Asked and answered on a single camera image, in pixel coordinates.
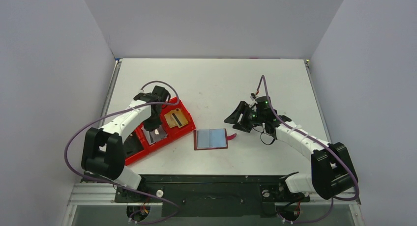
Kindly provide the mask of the red leather card holder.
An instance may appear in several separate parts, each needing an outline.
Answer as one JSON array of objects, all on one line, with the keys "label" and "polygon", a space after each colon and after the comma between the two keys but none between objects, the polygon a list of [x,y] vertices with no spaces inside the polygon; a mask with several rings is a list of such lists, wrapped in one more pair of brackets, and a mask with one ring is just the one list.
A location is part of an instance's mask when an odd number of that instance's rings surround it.
[{"label": "red leather card holder", "polygon": [[228,141],[233,140],[236,133],[227,134],[222,129],[197,129],[193,132],[194,150],[228,149]]}]

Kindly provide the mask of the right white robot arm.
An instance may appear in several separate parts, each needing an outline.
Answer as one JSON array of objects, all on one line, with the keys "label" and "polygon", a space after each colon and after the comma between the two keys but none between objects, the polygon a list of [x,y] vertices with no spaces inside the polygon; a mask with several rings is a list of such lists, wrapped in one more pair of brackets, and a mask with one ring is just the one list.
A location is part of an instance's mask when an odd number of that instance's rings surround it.
[{"label": "right white robot arm", "polygon": [[264,133],[286,143],[310,162],[309,173],[295,173],[284,178],[284,187],[289,192],[317,193],[323,199],[342,200],[339,194],[354,188],[356,193],[349,199],[358,197],[358,177],[347,147],[310,135],[289,117],[278,115],[271,107],[269,97],[256,98],[251,104],[240,101],[224,122],[246,133],[263,127]]}]

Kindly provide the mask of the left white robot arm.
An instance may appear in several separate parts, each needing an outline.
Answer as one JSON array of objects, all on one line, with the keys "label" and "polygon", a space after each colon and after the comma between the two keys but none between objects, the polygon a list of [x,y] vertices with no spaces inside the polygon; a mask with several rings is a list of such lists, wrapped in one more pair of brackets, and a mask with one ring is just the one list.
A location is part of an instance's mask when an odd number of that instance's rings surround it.
[{"label": "left white robot arm", "polygon": [[168,90],[156,85],[151,93],[137,94],[125,113],[100,128],[88,129],[81,160],[82,169],[137,190],[143,179],[125,165],[123,144],[139,125],[143,125],[148,132],[160,128],[162,106],[168,98]]}]

